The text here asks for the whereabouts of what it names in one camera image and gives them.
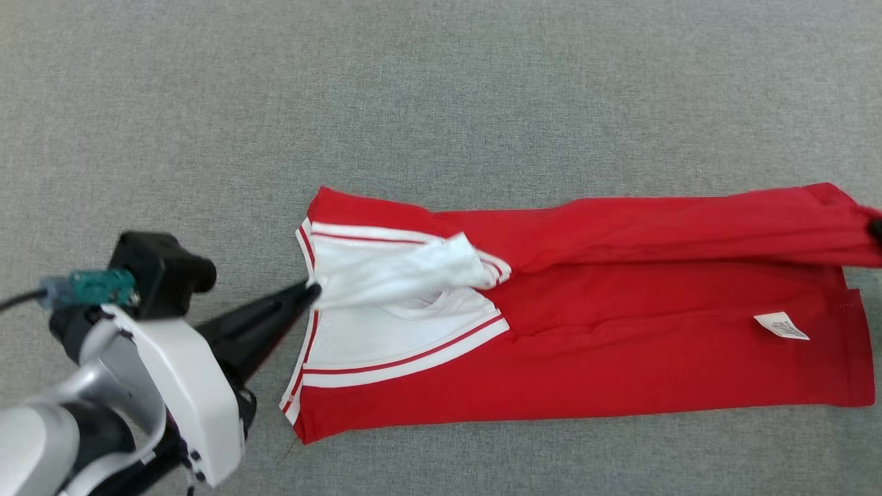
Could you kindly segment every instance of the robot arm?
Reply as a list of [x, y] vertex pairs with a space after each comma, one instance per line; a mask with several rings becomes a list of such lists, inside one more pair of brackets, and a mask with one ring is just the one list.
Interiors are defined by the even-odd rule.
[[[318, 297], [298, 283], [190, 327], [211, 261], [170, 235], [125, 233], [111, 268], [134, 276], [138, 305], [56, 311], [50, 328], [80, 369], [0, 412], [0, 496], [139, 494], [178, 464], [215, 486], [238, 466], [257, 407], [244, 387]], [[136, 445], [126, 417], [146, 436]]]

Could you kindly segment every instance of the red stripe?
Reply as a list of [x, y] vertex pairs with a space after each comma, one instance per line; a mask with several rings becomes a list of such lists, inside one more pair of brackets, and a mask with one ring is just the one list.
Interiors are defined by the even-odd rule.
[[[312, 332], [310, 333], [310, 342], [306, 344], [306, 354], [303, 355], [303, 363], [306, 364], [306, 361], [310, 359], [310, 351], [312, 351], [312, 342], [316, 340], [316, 329], [318, 329], [318, 310], [314, 310], [312, 313]], [[285, 407], [281, 409], [282, 413], [288, 413], [288, 409], [291, 408], [291, 402], [294, 399], [294, 394], [297, 392], [297, 388], [300, 387], [300, 383], [303, 381], [303, 369], [301, 369], [297, 373], [297, 380], [294, 381], [294, 387], [291, 388], [291, 392], [288, 394], [290, 399], [285, 403]]]
[[313, 236], [336, 237], [338, 239], [352, 239], [354, 241], [387, 241], [391, 243], [411, 243], [425, 244], [425, 241], [415, 241], [414, 239], [383, 239], [378, 237], [360, 237], [360, 236], [344, 236], [342, 234], [325, 234], [321, 232], [312, 233]]
[[310, 264], [313, 268], [316, 266], [316, 256], [312, 254], [312, 246], [310, 245], [310, 239], [306, 237], [306, 229], [303, 226], [300, 226], [300, 236], [303, 237], [303, 244], [306, 245], [306, 254], [310, 256]]
[[418, 360], [418, 359], [420, 359], [420, 358], [422, 358], [422, 357], [427, 357], [428, 355], [432, 355], [432, 354], [437, 353], [438, 351], [440, 351], [440, 350], [442, 350], [442, 349], [445, 349], [445, 348], [447, 348], [447, 347], [449, 347], [449, 346], [452, 346], [453, 344], [456, 344], [457, 342], [460, 342], [460, 341], [466, 339], [466, 338], [469, 337], [470, 335], [472, 335], [472, 334], [474, 334], [474, 333], [480, 331], [481, 329], [484, 329], [485, 327], [489, 326], [490, 324], [493, 324], [493, 323], [498, 322], [498, 321], [500, 321], [500, 320], [502, 320], [502, 315], [497, 315], [497, 316], [494, 317], [493, 319], [490, 319], [490, 320], [484, 322], [484, 323], [481, 324], [480, 326], [475, 327], [474, 329], [468, 331], [467, 333], [461, 335], [460, 337], [458, 337], [458, 338], [456, 338], [456, 339], [454, 339], [454, 340], [452, 340], [452, 341], [446, 342], [446, 343], [444, 343], [444, 344], [442, 344], [442, 345], [440, 345], [440, 346], [438, 346], [438, 347], [436, 347], [436, 348], [430, 349], [430, 350], [428, 350], [428, 351], [424, 351], [423, 353], [420, 353], [419, 355], [414, 355], [414, 356], [412, 356], [412, 357], [408, 357], [408, 358], [402, 358], [401, 360], [399, 360], [399, 361], [397, 361], [397, 362], [391, 362], [390, 364], [372, 365], [372, 366], [370, 366], [370, 367], [360, 367], [360, 368], [357, 368], [357, 369], [338, 369], [338, 370], [316, 370], [316, 369], [309, 369], [309, 370], [307, 370], [307, 369], [304, 368], [304, 369], [303, 369], [303, 373], [316, 373], [316, 374], [324, 374], [324, 375], [337, 375], [337, 374], [343, 374], [343, 373], [369, 372], [369, 371], [375, 371], [375, 370], [378, 370], [378, 369], [385, 369], [385, 368], [388, 368], [388, 367], [394, 367], [395, 365], [406, 364], [406, 363], [409, 363], [409, 362], [413, 362], [414, 360]]
[[499, 266], [496, 265], [496, 263], [494, 263], [494, 262], [491, 261], [491, 260], [484, 260], [484, 261], [487, 262], [487, 263], [489, 263], [489, 264], [491, 264], [491, 265], [493, 266], [493, 268], [495, 268], [495, 269], [497, 270], [497, 272], [499, 272], [499, 277], [500, 277], [500, 278], [502, 277], [502, 269], [499, 268]]

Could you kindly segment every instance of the white trim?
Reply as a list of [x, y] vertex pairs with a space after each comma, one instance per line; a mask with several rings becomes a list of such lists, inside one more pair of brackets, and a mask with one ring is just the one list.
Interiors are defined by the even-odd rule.
[[378, 228], [374, 226], [347, 226], [341, 224], [326, 224], [324, 222], [313, 222], [312, 232], [330, 236], [365, 237], [377, 241], [398, 240], [431, 243], [433, 241], [444, 239], [441, 236], [413, 230]]
[[[424, 232], [413, 231], [413, 230], [404, 230], [404, 229], [391, 229], [391, 228], [378, 228], [374, 226], [349, 226], [343, 224], [328, 224], [324, 222], [313, 222], [311, 224], [311, 228], [307, 226], [309, 219], [307, 219], [303, 223], [303, 230], [307, 233], [314, 233], [317, 235], [328, 235], [328, 236], [343, 236], [342, 238], [329, 238], [328, 240], [333, 240], [336, 243], [340, 244], [354, 244], [354, 245], [364, 245], [366, 243], [373, 243], [374, 241], [384, 241], [388, 243], [394, 242], [418, 242], [418, 243], [432, 243], [439, 240], [443, 240], [443, 237], [435, 236], [431, 234], [427, 234]], [[364, 238], [364, 239], [346, 239], [345, 237], [354, 237], [354, 238]], [[478, 250], [475, 248], [475, 252], [478, 254], [478, 258], [481, 259], [482, 262], [499, 267], [499, 271], [502, 274], [498, 274], [495, 269], [489, 269], [493, 273], [494, 284], [487, 287], [481, 287], [480, 289], [490, 289], [493, 286], [501, 284], [502, 282], [508, 281], [508, 279], [512, 276], [512, 266], [508, 265], [508, 263], [500, 259], [497, 256], [491, 255], [485, 251]]]
[[508, 322], [505, 319], [500, 319], [460, 342], [456, 342], [447, 348], [439, 350], [437, 353], [418, 358], [412, 362], [367, 372], [340, 374], [305, 373], [302, 385], [310, 387], [349, 387], [403, 377], [461, 357], [508, 329]]
[[294, 366], [294, 373], [291, 375], [291, 380], [285, 387], [285, 395], [279, 403], [279, 408], [285, 413], [285, 417], [291, 421], [292, 425], [297, 421], [297, 416], [300, 415], [300, 391], [303, 389], [303, 381], [300, 381], [300, 385], [297, 387], [296, 391], [292, 391], [292, 389], [294, 389], [294, 384], [297, 383], [297, 379], [300, 377], [300, 372], [303, 370], [303, 362], [306, 359], [306, 353], [310, 348], [313, 329], [315, 329], [316, 313], [317, 311], [310, 310], [310, 319], [306, 323], [306, 334], [303, 336], [303, 346], [300, 347], [300, 355], [297, 357], [297, 364]]
[[300, 227], [303, 228], [303, 232], [306, 233], [306, 238], [301, 236], [299, 228], [295, 232], [295, 236], [297, 237], [297, 243], [300, 245], [300, 253], [303, 254], [303, 259], [306, 260], [306, 271], [310, 275], [310, 283], [313, 283], [316, 280], [316, 268], [312, 266], [312, 260], [315, 259], [316, 249], [315, 244], [310, 241], [310, 234], [312, 234], [310, 218], [307, 217], [303, 223], [300, 224]]
[[338, 245], [338, 246], [369, 246], [371, 248], [376, 249], [378, 245], [380, 248], [389, 248], [390, 250], [398, 250], [401, 247], [416, 247], [422, 246], [424, 243], [422, 241], [407, 241], [403, 239], [356, 239], [353, 237], [337, 237], [329, 234], [323, 234], [320, 232], [314, 232], [310, 234], [310, 240], [315, 243], [319, 242], [323, 245]]
[[[402, 300], [432, 294], [438, 289], [495, 284], [498, 277], [498, 272], [478, 257], [463, 233], [434, 243], [407, 244], [407, 249], [393, 252], [352, 246], [344, 249], [341, 244], [332, 248], [320, 235], [314, 235], [311, 241], [315, 242], [313, 248], [318, 257], [316, 279], [322, 286], [322, 296], [315, 303], [319, 310], [398, 305]], [[389, 244], [372, 243], [377, 248]], [[475, 294], [471, 289], [467, 293]]]
[[[502, 315], [502, 313], [499, 310], [496, 310], [495, 312], [488, 314], [487, 316], [481, 318], [480, 320], [478, 320], [474, 324], [464, 326], [456, 334], [448, 334], [441, 339], [435, 340], [434, 342], [431, 342], [425, 346], [420, 347], [419, 349], [410, 350], [407, 353], [401, 353], [401, 354], [395, 355], [393, 357], [383, 357], [383, 358], [378, 358], [377, 360], [367, 360], [364, 362], [351, 362], [351, 363], [347, 363], [347, 364], [321, 364], [321, 363], [317, 364], [317, 363], [309, 362], [307, 365], [308, 365], [308, 368], [311, 370], [339, 371], [339, 370], [346, 370], [346, 369], [361, 369], [363, 367], [375, 367], [375, 366], [384, 365], [384, 364], [393, 364], [395, 362], [399, 362], [401, 360], [407, 360], [408, 358], [415, 357], [415, 356], [420, 355], [422, 353], [425, 353], [427, 351], [431, 351], [435, 348], [444, 346], [446, 343], [454, 341], [455, 339], [459, 338], [463, 334], [470, 333], [471, 331], [475, 330], [476, 327], [480, 327], [480, 326], [486, 324], [487, 322], [490, 322], [491, 320], [499, 317], [500, 315]], [[490, 324], [488, 327], [492, 327], [494, 325], [495, 325], [495, 323]], [[486, 328], [481, 329], [476, 334], [483, 332], [485, 329]]]

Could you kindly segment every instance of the folded shirt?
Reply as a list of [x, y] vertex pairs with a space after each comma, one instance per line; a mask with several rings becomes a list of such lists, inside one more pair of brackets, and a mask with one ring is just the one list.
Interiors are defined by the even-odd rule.
[[[323, 296], [280, 406], [312, 442], [388, 425], [869, 405], [869, 333], [841, 267], [882, 267], [867, 231], [879, 217], [831, 184], [441, 213], [323, 188], [297, 232]], [[785, 320], [755, 319], [769, 315]]]

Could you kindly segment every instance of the red t-shirt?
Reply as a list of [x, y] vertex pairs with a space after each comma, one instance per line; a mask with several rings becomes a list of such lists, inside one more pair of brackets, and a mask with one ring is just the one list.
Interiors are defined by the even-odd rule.
[[[437, 317], [396, 320], [371, 342], [395, 354], [357, 367], [335, 364], [333, 353], [310, 364], [334, 322], [351, 330], [355, 321], [314, 311], [281, 407], [308, 443], [388, 425], [870, 405], [867, 323], [841, 267], [882, 267], [867, 231], [878, 217], [832, 184], [442, 213], [323, 188], [298, 231], [310, 274], [322, 252], [334, 253], [315, 225], [353, 250], [465, 233], [496, 276], [489, 289], [460, 291], [469, 311], [483, 309], [474, 326], [461, 318], [408, 348], [401, 336], [439, 332], [429, 325]], [[775, 312], [810, 340], [754, 319]]]

